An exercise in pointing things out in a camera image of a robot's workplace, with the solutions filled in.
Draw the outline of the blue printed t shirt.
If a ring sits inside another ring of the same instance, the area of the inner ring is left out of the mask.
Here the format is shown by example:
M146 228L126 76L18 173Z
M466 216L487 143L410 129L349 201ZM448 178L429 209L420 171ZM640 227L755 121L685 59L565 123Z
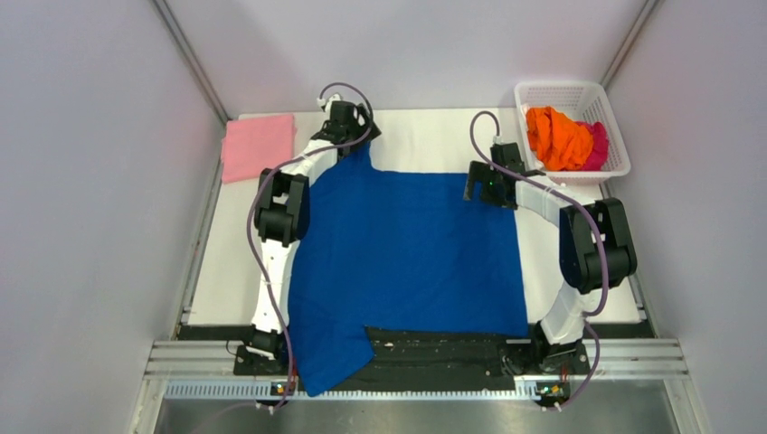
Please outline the blue printed t shirt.
M364 148L310 187L289 289L289 335L309 395L373 359L371 327L527 336L516 216L465 201L466 181L380 171Z

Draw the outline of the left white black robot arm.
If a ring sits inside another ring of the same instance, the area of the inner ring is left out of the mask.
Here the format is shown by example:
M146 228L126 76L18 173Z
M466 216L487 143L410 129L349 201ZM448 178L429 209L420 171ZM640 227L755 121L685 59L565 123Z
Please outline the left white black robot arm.
M249 211L249 244L260 285L245 348L267 373L289 365L286 343L288 292L293 262L310 224L310 188L338 162L381 135L369 103L323 99L324 120L306 147L288 162L266 169Z

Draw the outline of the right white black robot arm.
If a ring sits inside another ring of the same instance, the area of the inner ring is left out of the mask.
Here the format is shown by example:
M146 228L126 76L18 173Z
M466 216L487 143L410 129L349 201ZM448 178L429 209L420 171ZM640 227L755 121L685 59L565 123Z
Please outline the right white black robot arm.
M554 182L543 172L527 171L515 143L495 144L490 158L469 165L463 197L478 197L499 208L524 208L558 231L558 261L563 284L545 316L533 329L530 359L553 373L582 341L585 296L601 292L601 312L609 290L638 267L626 210L617 198L592 199Z

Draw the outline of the orange t shirt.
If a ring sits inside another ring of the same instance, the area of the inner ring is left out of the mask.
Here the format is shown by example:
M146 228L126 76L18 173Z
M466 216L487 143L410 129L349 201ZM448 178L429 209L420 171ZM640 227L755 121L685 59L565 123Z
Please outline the orange t shirt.
M580 171L592 154L592 132L552 107L526 112L529 147L547 171Z

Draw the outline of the folded pink t shirt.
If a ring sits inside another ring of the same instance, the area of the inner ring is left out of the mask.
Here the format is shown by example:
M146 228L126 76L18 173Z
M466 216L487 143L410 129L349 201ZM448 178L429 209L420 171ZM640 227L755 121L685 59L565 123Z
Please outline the folded pink t shirt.
M293 157L295 118L290 114L231 120L222 140L222 183L258 178Z

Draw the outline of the magenta t shirt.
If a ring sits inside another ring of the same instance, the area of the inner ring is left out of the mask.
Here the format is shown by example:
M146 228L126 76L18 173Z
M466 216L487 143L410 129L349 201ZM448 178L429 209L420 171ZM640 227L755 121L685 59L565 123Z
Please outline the magenta t shirt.
M610 141L607 130L601 122L589 124L579 121L578 125L585 127L591 133L593 141L592 151L581 167L581 171L601 171L609 155Z

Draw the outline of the white plastic laundry basket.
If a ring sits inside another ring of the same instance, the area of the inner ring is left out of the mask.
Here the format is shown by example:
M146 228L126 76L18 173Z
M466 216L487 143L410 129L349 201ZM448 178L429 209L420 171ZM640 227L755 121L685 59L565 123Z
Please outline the white plastic laundry basket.
M545 171L557 183L596 185L627 175L631 169L618 122L602 85L584 80L526 80L514 87L517 120L521 131L527 166L542 170L543 164L530 149L526 112L531 108L551 107L573 121L601 123L606 130L606 162L595 171Z

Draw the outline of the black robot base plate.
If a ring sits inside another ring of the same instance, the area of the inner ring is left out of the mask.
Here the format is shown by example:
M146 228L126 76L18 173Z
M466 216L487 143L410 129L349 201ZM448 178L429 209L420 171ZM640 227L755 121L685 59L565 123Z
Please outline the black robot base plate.
M367 327L358 340L314 344L298 355L298 388L330 391L454 392L511 390L524 375L563 382L590 371L583 343L544 363L532 358L531 335L390 331Z

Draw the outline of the aluminium rail frame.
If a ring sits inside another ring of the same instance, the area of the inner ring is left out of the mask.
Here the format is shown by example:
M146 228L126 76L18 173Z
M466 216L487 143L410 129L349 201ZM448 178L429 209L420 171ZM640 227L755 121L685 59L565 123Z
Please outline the aluminium rail frame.
M587 342L569 368L511 373L496 336L372 334L374 359L334 390L216 341L161 341L148 357L133 433L708 433L674 339Z

